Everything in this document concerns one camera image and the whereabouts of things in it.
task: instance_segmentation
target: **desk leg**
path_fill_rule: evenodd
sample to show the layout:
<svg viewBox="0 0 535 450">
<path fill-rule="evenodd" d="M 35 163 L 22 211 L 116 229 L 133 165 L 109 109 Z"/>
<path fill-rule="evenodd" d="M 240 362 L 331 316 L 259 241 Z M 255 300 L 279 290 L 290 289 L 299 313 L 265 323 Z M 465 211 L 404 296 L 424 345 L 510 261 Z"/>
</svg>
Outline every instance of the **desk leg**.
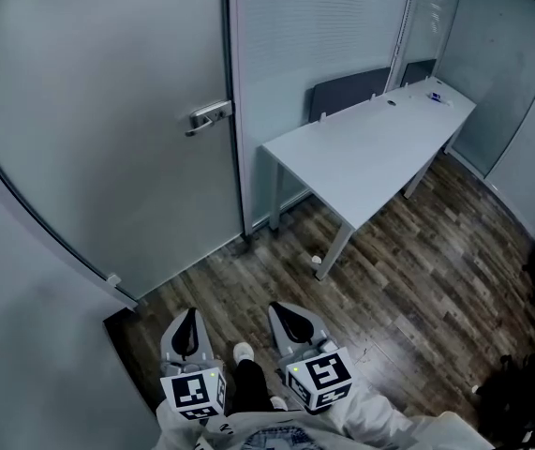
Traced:
<svg viewBox="0 0 535 450">
<path fill-rule="evenodd" d="M 434 154 L 434 156 L 431 157 L 417 173 L 415 173 L 413 179 L 405 187 L 405 193 L 403 195 L 406 199 L 410 198 L 410 196 L 413 194 L 413 191 L 415 191 L 415 188 L 417 188 L 417 186 L 419 185 L 419 182 L 421 182 L 421 179 L 424 178 L 425 172 L 427 172 L 427 169 L 434 161 L 434 158 L 436 158 L 436 154 Z"/>
<path fill-rule="evenodd" d="M 279 212 L 281 209 L 282 181 L 284 180 L 284 168 L 275 160 L 272 165 L 271 183 L 271 215 L 269 216 L 269 228 L 273 231 L 279 228 Z"/>
<path fill-rule="evenodd" d="M 320 265 L 315 274 L 317 280 L 323 280 L 325 278 L 327 273 L 330 271 L 330 268 L 332 268 L 332 265 L 340 256 L 340 253 L 342 253 L 344 246 L 352 237 L 353 233 L 354 230 L 350 227 L 350 225 L 345 222 L 342 222 L 342 226 L 340 227 L 340 230 L 338 230 L 338 233 L 335 236 L 332 246 L 327 251 L 327 255 L 323 259 L 323 263 Z"/>
<path fill-rule="evenodd" d="M 451 148 L 453 148 L 454 142 L 456 142 L 456 139 L 458 138 L 458 134 L 461 133 L 461 130 L 463 129 L 463 125 L 461 125 L 458 128 L 458 130 L 455 133 L 453 133 L 453 136 L 451 137 L 451 139 L 444 146 L 444 154 L 448 155 L 448 152 L 450 152 Z"/>
</svg>

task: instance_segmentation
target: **white sneaker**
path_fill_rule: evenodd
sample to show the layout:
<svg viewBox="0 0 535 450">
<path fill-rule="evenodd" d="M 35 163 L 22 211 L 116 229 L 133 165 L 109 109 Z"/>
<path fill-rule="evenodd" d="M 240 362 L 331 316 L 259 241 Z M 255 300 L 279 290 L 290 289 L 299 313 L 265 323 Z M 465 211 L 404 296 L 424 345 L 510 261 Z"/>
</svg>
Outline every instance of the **white sneaker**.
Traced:
<svg viewBox="0 0 535 450">
<path fill-rule="evenodd" d="M 282 397 L 271 397 L 269 398 L 271 400 L 271 404 L 274 407 L 274 410 L 283 410 L 284 412 L 288 411 L 288 405 L 286 405 L 286 402 L 284 401 L 284 398 Z"/>
<path fill-rule="evenodd" d="M 255 353 L 252 350 L 252 347 L 243 341 L 241 343 L 236 343 L 236 346 L 233 348 L 233 359 L 236 362 L 236 365 L 240 364 L 243 360 L 254 362 Z"/>
</svg>

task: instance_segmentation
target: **black pants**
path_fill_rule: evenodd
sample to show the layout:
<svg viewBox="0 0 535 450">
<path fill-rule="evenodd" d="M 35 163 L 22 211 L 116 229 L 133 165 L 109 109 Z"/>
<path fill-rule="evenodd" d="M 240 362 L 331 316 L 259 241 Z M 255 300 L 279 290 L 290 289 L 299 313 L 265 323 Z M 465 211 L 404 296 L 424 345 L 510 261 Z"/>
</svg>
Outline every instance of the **black pants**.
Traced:
<svg viewBox="0 0 535 450">
<path fill-rule="evenodd" d="M 273 412 L 262 368 L 251 360 L 242 360 L 233 372 L 236 393 L 231 413 Z"/>
</svg>

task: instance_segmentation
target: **door handle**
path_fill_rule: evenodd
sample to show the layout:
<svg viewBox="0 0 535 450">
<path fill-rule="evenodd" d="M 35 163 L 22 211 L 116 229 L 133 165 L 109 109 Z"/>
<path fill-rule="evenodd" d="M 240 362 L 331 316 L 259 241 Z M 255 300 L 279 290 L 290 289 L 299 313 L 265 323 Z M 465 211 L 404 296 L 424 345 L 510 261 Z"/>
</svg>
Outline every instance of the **door handle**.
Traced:
<svg viewBox="0 0 535 450">
<path fill-rule="evenodd" d="M 219 101 L 208 107 L 196 110 L 190 115 L 191 130 L 186 132 L 187 137 L 194 137 L 197 133 L 212 127 L 219 120 L 228 118 L 232 114 L 231 101 Z"/>
<path fill-rule="evenodd" d="M 200 131 L 203 131 L 208 127 L 212 127 L 215 124 L 215 122 L 213 120 L 211 120 L 211 117 L 209 117 L 207 115 L 203 115 L 202 118 L 206 118 L 206 122 L 204 122 L 203 124 L 201 124 L 198 127 L 194 127 L 191 130 L 188 130 L 186 132 L 186 136 L 187 137 L 194 137 Z"/>
</svg>

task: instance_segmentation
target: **laminate flooring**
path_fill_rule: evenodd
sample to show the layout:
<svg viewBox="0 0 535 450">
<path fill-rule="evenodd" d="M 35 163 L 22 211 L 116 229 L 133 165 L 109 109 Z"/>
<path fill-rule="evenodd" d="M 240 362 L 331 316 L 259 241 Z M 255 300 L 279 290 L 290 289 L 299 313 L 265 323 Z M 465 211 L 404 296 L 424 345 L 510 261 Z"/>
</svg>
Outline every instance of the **laminate flooring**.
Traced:
<svg viewBox="0 0 535 450">
<path fill-rule="evenodd" d="M 535 352 L 535 307 L 521 265 L 532 242 L 491 192 L 451 157 L 436 158 L 410 200 L 397 194 L 350 239 L 329 276 L 310 267 L 339 222 L 310 197 L 263 228 L 174 277 L 108 329 L 152 408 L 163 399 L 159 341 L 198 308 L 215 354 L 248 341 L 270 389 L 284 397 L 267 320 L 272 301 L 318 313 L 356 367 L 407 415 L 460 414 L 477 425 L 473 385 L 499 358 Z M 228 371 L 228 393 L 233 382 Z"/>
</svg>

